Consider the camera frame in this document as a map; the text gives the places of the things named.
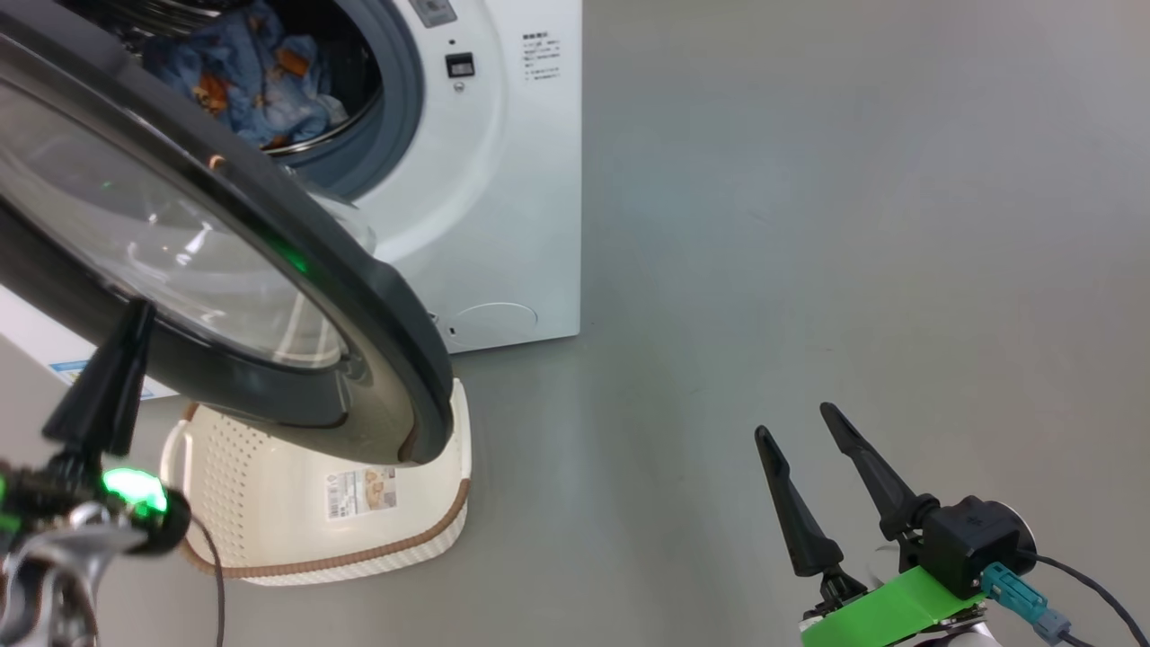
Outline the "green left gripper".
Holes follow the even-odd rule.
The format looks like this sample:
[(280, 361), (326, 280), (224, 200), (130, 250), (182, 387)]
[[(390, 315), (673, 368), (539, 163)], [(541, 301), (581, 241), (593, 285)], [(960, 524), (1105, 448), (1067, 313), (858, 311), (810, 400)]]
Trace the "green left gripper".
[(46, 521), (69, 516), (79, 504), (106, 508), (103, 454), (126, 456), (133, 441), (148, 362), (155, 305), (132, 299), (118, 326), (49, 414), (44, 439), (57, 452), (41, 467), (1, 463), (1, 533), (16, 540)]

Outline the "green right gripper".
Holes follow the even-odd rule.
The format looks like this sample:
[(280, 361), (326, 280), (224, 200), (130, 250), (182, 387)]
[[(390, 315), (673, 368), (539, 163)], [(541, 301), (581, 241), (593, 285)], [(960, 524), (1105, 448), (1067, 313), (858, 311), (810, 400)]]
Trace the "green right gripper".
[[(880, 532), (894, 541), (919, 531), (923, 521), (940, 508), (937, 496), (917, 494), (859, 433), (836, 405), (823, 402), (818, 413), (838, 450), (854, 463), (862, 484), (880, 515)], [(839, 570), (845, 556), (808, 511), (793, 487), (792, 467), (764, 425), (753, 433), (765, 482), (779, 519), (793, 573), (800, 578)], [(802, 646), (889, 646), (902, 644), (954, 614), (977, 606), (986, 592), (975, 590), (958, 598), (923, 568), (913, 568), (877, 590), (825, 614), (802, 626)]]

